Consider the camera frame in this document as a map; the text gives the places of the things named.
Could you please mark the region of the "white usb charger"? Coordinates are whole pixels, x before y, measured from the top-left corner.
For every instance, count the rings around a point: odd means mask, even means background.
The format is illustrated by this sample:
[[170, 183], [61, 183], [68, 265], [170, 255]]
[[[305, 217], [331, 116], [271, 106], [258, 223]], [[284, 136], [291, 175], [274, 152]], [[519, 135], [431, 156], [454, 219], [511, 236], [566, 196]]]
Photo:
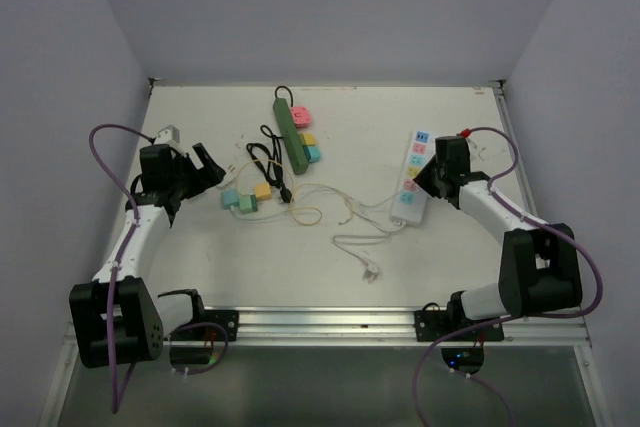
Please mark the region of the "white usb charger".
[[225, 169], [225, 175], [222, 179], [222, 182], [218, 185], [218, 188], [224, 189], [227, 185], [232, 183], [235, 179], [235, 171], [236, 171], [236, 166], [234, 164], [229, 165]]

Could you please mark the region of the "blue usb charger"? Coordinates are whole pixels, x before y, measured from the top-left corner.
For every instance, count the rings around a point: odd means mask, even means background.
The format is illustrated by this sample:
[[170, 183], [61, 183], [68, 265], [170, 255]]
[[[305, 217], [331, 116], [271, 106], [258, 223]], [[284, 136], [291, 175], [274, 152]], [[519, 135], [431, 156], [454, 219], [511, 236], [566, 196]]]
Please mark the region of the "blue usb charger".
[[236, 189], [226, 189], [221, 192], [221, 205], [224, 210], [239, 206], [239, 194]]

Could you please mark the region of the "white power strip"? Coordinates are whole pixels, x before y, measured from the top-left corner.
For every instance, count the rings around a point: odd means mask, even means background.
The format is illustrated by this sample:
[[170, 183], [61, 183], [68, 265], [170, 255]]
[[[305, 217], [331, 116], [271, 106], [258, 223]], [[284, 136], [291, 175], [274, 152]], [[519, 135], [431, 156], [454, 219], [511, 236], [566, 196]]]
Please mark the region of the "white power strip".
[[414, 178], [434, 155], [431, 135], [424, 130], [415, 130], [409, 137], [407, 151], [401, 164], [398, 192], [393, 197], [390, 220], [410, 227], [419, 227], [429, 195], [414, 182]]

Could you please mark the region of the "green usb charger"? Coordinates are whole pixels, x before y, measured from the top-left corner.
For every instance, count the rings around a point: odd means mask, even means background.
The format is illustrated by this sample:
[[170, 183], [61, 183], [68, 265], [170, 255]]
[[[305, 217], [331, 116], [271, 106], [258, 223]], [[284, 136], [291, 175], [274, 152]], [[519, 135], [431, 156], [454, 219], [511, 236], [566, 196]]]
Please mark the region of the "green usb charger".
[[256, 212], [258, 210], [258, 203], [255, 195], [240, 195], [238, 198], [238, 209], [241, 214]]

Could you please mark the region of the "yellow usb charger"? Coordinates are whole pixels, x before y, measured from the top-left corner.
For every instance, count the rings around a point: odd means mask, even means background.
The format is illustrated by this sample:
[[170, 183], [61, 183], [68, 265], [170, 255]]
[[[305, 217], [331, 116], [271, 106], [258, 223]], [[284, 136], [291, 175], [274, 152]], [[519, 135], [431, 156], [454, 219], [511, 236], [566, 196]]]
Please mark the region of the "yellow usb charger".
[[258, 201], [272, 198], [271, 186], [268, 183], [260, 183], [254, 187], [254, 195]]

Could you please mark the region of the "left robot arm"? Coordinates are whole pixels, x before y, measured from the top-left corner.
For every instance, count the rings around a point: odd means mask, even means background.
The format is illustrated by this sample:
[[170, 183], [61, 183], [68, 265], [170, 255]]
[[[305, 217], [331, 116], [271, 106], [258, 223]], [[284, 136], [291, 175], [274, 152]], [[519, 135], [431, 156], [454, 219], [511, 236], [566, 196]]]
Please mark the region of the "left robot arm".
[[189, 340], [201, 337], [207, 330], [208, 316], [197, 290], [169, 292], [186, 295], [188, 304], [159, 312], [145, 285], [181, 204], [221, 184], [226, 175], [203, 144], [195, 144], [193, 151], [202, 163], [200, 168], [187, 153], [169, 144], [155, 143], [139, 150], [141, 173], [128, 189], [123, 231], [93, 279], [75, 285], [69, 295], [80, 358], [87, 368], [109, 365], [109, 298], [113, 299], [113, 340], [118, 364], [157, 359], [163, 338], [174, 330]]

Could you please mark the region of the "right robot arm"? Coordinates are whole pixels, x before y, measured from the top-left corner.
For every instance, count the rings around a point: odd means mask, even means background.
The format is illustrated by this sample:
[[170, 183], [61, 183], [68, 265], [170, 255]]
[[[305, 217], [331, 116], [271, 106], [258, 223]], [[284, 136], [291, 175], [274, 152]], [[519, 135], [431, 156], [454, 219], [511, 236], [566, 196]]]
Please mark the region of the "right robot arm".
[[445, 326], [468, 339], [481, 321], [547, 314], [577, 307], [583, 298], [576, 249], [565, 224], [549, 225], [509, 200], [498, 201], [489, 176], [471, 170], [470, 150], [460, 135], [435, 139], [435, 154], [414, 182], [433, 198], [447, 201], [477, 221], [501, 246], [497, 280], [455, 292]]

